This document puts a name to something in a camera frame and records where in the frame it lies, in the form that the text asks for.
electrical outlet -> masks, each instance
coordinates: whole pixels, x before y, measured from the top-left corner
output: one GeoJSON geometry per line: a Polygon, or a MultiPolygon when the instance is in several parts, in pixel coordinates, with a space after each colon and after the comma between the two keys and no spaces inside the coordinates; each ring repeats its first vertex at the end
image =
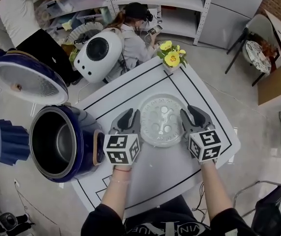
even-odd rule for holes
{"type": "Polygon", "coordinates": [[[19,184],[19,182],[15,178],[14,178],[14,183],[18,188],[21,187],[21,185],[19,184]]]}

white shirt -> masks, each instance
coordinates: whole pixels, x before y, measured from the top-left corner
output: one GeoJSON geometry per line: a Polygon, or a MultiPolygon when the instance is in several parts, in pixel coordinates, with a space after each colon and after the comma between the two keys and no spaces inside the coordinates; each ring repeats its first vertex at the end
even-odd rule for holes
{"type": "Polygon", "coordinates": [[[34,0],[0,0],[0,17],[17,47],[40,29],[34,15],[34,0]]]}
{"type": "MultiPolygon", "coordinates": [[[[145,42],[135,33],[133,27],[123,24],[121,32],[124,38],[123,56],[127,68],[132,70],[136,67],[137,61],[144,63],[152,58],[155,49],[151,46],[146,47],[145,42]]],[[[106,76],[106,80],[110,82],[120,77],[121,71],[120,66],[115,66],[106,76]]]]}
{"type": "Polygon", "coordinates": [[[13,42],[7,34],[5,26],[0,18],[0,49],[7,52],[11,48],[14,48],[13,42]]]}

white cube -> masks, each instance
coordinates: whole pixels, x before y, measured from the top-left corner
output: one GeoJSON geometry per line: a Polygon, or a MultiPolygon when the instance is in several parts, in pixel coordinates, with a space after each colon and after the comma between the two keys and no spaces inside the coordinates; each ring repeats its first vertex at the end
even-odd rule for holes
{"type": "Polygon", "coordinates": [[[113,165],[131,165],[140,150],[137,134],[105,135],[103,151],[108,161],[113,165]]]}
{"type": "Polygon", "coordinates": [[[215,130],[190,134],[189,150],[199,162],[216,159],[220,149],[221,141],[215,130]]]}

smartphone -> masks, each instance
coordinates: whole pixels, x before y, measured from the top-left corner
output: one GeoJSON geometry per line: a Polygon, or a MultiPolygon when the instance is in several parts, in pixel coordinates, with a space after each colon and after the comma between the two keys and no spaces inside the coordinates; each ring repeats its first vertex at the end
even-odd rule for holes
{"type": "Polygon", "coordinates": [[[153,34],[159,33],[160,31],[162,31],[162,27],[160,25],[157,25],[154,28],[149,29],[147,32],[150,35],[153,35],[153,34]]]}

flower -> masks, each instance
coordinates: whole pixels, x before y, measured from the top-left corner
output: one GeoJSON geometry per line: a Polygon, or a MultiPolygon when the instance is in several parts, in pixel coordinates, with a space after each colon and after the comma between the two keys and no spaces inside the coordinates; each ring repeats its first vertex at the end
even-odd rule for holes
{"type": "Polygon", "coordinates": [[[175,67],[180,63],[180,55],[178,52],[169,52],[165,56],[165,62],[168,66],[175,67]]]}
{"type": "Polygon", "coordinates": [[[180,50],[180,46],[179,46],[179,45],[177,45],[176,48],[177,48],[177,52],[178,52],[179,54],[186,54],[186,51],[185,51],[185,50],[180,50]]]}
{"type": "Polygon", "coordinates": [[[165,43],[161,44],[160,49],[161,50],[168,50],[172,46],[172,42],[170,40],[166,41],[165,43]]]}

